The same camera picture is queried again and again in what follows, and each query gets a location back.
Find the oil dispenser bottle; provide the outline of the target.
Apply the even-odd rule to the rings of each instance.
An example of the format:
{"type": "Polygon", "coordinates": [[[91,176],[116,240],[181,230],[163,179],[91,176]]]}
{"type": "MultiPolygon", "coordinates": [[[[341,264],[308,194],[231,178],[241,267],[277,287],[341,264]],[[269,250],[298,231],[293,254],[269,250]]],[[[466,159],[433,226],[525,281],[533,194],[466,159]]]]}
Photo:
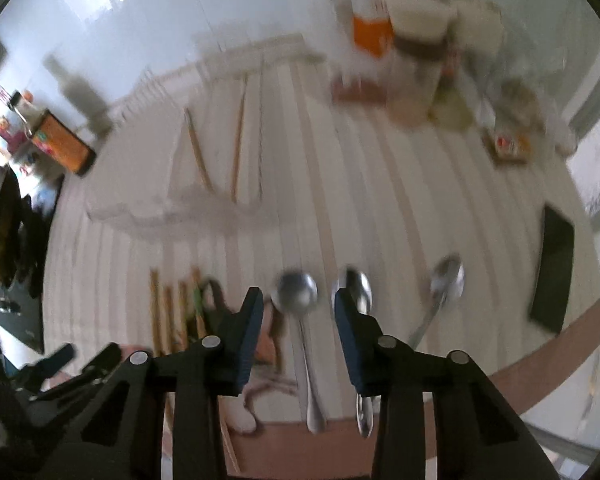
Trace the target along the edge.
{"type": "Polygon", "coordinates": [[[502,12],[489,1],[450,0],[449,4],[455,18],[430,119],[442,130],[465,132],[486,114],[486,82],[501,51],[505,27],[502,12]]]}

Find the black smartphone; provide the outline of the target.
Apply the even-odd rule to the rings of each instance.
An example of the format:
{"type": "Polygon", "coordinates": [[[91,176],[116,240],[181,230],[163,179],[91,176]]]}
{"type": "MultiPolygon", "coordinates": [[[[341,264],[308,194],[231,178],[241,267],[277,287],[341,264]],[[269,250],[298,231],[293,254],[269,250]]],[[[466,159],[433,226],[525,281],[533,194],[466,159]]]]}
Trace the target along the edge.
{"type": "Polygon", "coordinates": [[[559,334],[564,326],[573,269],[574,226],[546,203],[542,213],[542,243],[529,318],[544,330],[559,334]]]}

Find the cat pattern table mat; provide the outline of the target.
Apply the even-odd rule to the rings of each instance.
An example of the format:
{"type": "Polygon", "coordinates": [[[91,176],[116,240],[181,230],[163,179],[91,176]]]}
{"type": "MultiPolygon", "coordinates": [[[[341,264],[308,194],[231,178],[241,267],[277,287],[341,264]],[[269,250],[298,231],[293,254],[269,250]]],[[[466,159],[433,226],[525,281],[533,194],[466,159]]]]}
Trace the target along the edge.
{"type": "MultiPolygon", "coordinates": [[[[84,177],[59,194],[43,284],[47,350],[73,344],[76,372],[110,342],[152,343],[149,270],[159,289],[188,281],[192,266],[222,286],[230,307],[248,288],[270,292],[286,270],[314,277],[317,304],[306,315],[314,387],[327,419],[306,428],[303,391],[265,386],[249,399],[257,427],[233,434],[230,471],[262,479],[353,477],[370,470],[374,442],[358,434],[354,390],[332,319],[330,290],[355,266],[370,279],[381,328],[412,336],[431,306],[432,267],[457,252],[463,296],[434,318],[418,348],[466,351],[509,404],[524,413],[560,387],[600,346],[600,267],[594,236],[566,164],[498,168],[476,132],[403,132],[375,107],[333,106],[322,63],[279,67],[283,133],[273,180],[277,219],[215,232],[179,223],[153,237],[87,218],[84,177]],[[562,331],[529,318],[546,203],[574,226],[570,296],[562,331]]],[[[296,323],[272,326],[276,374],[306,385],[296,323]]]]}

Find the slanted steel spoon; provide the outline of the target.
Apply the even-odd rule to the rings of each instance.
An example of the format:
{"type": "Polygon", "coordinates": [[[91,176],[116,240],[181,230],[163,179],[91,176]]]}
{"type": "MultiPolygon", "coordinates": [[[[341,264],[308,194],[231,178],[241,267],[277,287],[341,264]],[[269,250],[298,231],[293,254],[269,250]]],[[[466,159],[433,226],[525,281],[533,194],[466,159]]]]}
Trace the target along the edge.
{"type": "Polygon", "coordinates": [[[450,302],[460,299],[464,288],[464,262],[460,255],[454,252],[441,259],[430,273],[429,292],[432,304],[407,343],[413,350],[417,349],[438,312],[450,302]]]}

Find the white plastic bag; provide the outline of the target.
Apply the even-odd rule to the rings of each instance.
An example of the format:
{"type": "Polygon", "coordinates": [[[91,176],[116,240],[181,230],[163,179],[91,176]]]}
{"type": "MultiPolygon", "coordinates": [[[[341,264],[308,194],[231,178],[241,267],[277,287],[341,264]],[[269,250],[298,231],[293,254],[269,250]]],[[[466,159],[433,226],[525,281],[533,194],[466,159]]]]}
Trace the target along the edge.
{"type": "Polygon", "coordinates": [[[329,0],[344,52],[337,56],[346,81],[381,84],[388,70],[393,29],[385,0],[329,0]]]}

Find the small colourful card box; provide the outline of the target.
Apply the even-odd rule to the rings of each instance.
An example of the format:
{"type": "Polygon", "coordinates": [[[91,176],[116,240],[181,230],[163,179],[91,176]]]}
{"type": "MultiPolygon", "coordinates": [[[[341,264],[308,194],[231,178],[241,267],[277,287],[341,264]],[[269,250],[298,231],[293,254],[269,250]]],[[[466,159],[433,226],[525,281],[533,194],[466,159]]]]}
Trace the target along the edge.
{"type": "Polygon", "coordinates": [[[531,162],[533,146],[530,136],[515,131],[494,131],[484,139],[497,165],[525,165],[531,162]]]}

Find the clear plastic tray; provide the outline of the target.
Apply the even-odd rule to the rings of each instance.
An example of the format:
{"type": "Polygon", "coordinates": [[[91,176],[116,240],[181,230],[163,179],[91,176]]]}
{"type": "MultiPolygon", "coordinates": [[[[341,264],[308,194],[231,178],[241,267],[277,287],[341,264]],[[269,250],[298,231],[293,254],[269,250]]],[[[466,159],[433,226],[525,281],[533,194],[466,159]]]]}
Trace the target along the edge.
{"type": "Polygon", "coordinates": [[[142,237],[179,223],[233,232],[276,221],[274,73],[311,56],[292,34],[144,73],[86,178],[87,218],[142,237]]]}

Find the round steel spoon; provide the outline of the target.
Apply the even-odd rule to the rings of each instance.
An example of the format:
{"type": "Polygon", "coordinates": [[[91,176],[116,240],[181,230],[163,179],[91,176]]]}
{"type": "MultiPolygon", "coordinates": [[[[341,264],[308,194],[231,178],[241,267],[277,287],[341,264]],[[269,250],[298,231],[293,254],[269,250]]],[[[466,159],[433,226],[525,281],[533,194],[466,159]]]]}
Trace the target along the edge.
{"type": "Polygon", "coordinates": [[[325,430],[326,418],[314,388],[314,378],[306,345],[306,315],[316,305],[318,288],[316,281],[309,273],[299,269],[284,271],[277,278],[273,291],[272,303],[276,310],[290,316],[296,322],[300,340],[301,359],[306,378],[306,428],[311,434],[320,434],[325,430]]]}

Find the black induction cooker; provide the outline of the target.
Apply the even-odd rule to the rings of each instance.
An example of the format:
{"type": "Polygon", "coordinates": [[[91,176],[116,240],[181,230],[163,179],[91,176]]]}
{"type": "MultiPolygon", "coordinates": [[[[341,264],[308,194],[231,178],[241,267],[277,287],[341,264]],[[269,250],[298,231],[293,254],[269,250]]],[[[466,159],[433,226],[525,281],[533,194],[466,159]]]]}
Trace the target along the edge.
{"type": "Polygon", "coordinates": [[[31,350],[43,354],[42,293],[48,240],[65,176],[43,181],[23,197],[18,229],[16,273],[8,286],[0,285],[0,326],[31,350]]]}

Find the colourful toy container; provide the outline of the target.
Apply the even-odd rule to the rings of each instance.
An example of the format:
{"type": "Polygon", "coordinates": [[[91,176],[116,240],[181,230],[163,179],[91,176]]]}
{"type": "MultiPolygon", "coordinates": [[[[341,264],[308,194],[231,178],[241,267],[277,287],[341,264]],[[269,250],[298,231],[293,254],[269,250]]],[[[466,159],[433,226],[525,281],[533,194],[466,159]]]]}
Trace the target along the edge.
{"type": "Polygon", "coordinates": [[[0,166],[11,164],[28,176],[40,159],[24,131],[22,119],[8,107],[10,94],[0,85],[0,166]]]}

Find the oval steel spoon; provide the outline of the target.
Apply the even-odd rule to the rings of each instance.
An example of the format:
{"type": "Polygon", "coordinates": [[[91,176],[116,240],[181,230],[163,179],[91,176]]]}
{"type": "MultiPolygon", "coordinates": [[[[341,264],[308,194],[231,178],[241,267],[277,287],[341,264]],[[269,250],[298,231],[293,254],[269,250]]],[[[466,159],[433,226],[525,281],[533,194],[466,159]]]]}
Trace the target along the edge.
{"type": "MultiPolygon", "coordinates": [[[[338,278],[332,283],[332,308],[335,307],[336,293],[345,288],[358,309],[358,312],[370,315],[373,307],[373,292],[368,277],[354,266],[345,266],[339,271],[338,278]]],[[[357,394],[355,396],[355,420],[358,433],[367,439],[374,429],[374,399],[357,394]]]]}

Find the white lid clear jar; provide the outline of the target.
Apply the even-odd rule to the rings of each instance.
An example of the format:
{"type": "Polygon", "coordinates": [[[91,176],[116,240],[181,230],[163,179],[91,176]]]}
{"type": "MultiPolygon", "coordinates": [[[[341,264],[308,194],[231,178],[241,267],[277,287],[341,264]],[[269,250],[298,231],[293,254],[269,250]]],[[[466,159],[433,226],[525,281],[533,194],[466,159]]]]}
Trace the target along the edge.
{"type": "Polygon", "coordinates": [[[393,30],[387,79],[390,118],[407,128],[427,121],[456,10],[441,0],[385,0],[393,30]]]}

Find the clear plastic bag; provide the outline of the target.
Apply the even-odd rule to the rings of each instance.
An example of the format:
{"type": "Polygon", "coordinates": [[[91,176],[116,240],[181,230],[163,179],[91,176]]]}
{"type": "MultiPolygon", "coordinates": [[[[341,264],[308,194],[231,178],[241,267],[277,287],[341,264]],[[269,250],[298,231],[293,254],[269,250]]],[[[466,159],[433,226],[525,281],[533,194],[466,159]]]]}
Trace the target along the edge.
{"type": "Polygon", "coordinates": [[[486,82],[484,97],[494,114],[494,131],[515,131],[530,136],[531,162],[545,162],[558,155],[568,158],[577,151],[576,134],[558,110],[545,87],[550,72],[543,65],[538,46],[524,26],[505,15],[504,42],[486,82]]]}

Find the wooden chopstick green band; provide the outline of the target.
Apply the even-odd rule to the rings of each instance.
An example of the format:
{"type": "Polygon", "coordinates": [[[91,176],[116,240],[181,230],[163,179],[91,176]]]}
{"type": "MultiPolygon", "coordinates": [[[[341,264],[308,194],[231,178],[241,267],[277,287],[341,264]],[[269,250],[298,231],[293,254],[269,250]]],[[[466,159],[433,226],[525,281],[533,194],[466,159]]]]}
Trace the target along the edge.
{"type": "Polygon", "coordinates": [[[192,274],[196,333],[199,339],[204,339],[204,337],[207,336],[207,327],[206,320],[204,319],[204,303],[202,302],[202,293],[200,288],[201,273],[198,266],[192,266],[190,273],[192,274]]]}

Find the soy sauce bottle orange label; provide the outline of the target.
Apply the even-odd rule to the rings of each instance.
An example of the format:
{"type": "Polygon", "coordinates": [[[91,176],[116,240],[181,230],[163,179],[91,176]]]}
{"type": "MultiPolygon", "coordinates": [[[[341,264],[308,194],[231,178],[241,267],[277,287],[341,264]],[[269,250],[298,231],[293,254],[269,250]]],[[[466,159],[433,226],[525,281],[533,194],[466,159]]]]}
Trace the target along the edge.
{"type": "Polygon", "coordinates": [[[8,107],[22,120],[27,138],[65,170],[83,176],[96,153],[48,108],[38,108],[16,91],[8,107]]]}

